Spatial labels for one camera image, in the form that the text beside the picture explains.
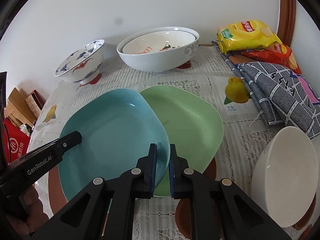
silver pivot bolt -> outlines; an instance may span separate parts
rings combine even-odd
[[[100,185],[102,182],[103,182],[103,179],[102,179],[102,178],[95,178],[95,179],[93,180],[93,184],[94,184],[94,185]]]
[[[184,173],[187,175],[192,175],[195,171],[193,169],[190,168],[186,168],[184,169]]]
[[[132,173],[133,175],[138,175],[138,174],[141,173],[141,170],[140,170],[139,168],[134,168],[134,169],[131,170],[131,173]]]
[[[222,184],[225,186],[230,186],[232,184],[232,181],[230,179],[223,179]]]

tablecloth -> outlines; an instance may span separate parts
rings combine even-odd
[[[64,124],[77,110],[107,91],[131,88],[140,92],[156,85],[176,86],[204,99],[219,111],[225,132],[222,144],[215,155],[216,179],[228,177],[250,196],[255,163],[281,126],[265,126],[252,100],[245,104],[226,104],[224,89],[228,85],[228,79],[234,74],[214,47],[200,46],[190,62],[191,67],[190,64],[186,64],[185,69],[176,68],[164,73],[151,73],[134,70],[119,57],[113,57],[103,62],[100,70],[102,76],[96,84],[80,87],[79,84],[60,81],[45,103],[28,150],[58,138]],[[53,105],[56,105],[56,118],[44,122]],[[48,198],[48,174],[39,179],[36,189],[44,205],[44,212],[52,217]],[[170,197],[137,200],[132,239],[185,239],[174,221],[178,202],[179,200]],[[319,202],[318,200],[310,220],[312,224],[320,215]],[[284,230],[296,240],[305,228],[300,231],[292,227]]]

red bat pattern on bowl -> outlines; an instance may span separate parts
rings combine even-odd
[[[92,59],[92,58],[89,58],[89,59],[87,59],[85,62],[81,63],[78,67],[76,67],[76,68],[73,70],[72,73],[74,73],[74,71],[77,70],[77,69],[84,68],[84,66],[87,65],[87,63],[88,63],[88,61],[89,61],[90,59]]]

white wall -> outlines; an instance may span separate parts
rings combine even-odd
[[[8,93],[17,86],[47,98],[60,62],[92,40],[105,39],[109,57],[121,40],[153,27],[192,28],[210,43],[219,26],[249,19],[276,32],[278,17],[279,0],[29,0],[0,42],[0,71],[8,71]]]
[[[320,31],[298,2],[291,49],[302,75],[320,95]]]

green label on chip bag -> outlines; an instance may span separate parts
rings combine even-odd
[[[231,39],[233,37],[233,35],[231,34],[231,32],[229,31],[229,29],[225,29],[224,31],[221,32],[223,37],[225,39]]]

